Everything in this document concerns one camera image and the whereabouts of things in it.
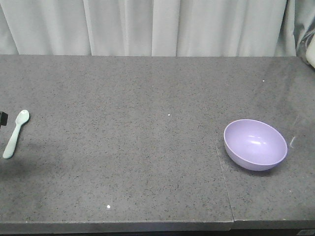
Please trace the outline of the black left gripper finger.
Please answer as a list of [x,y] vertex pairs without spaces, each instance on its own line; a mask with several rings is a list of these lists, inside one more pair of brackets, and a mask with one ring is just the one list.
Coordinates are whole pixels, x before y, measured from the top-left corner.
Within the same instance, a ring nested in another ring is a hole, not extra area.
[[8,114],[0,111],[0,126],[6,126],[8,120]]

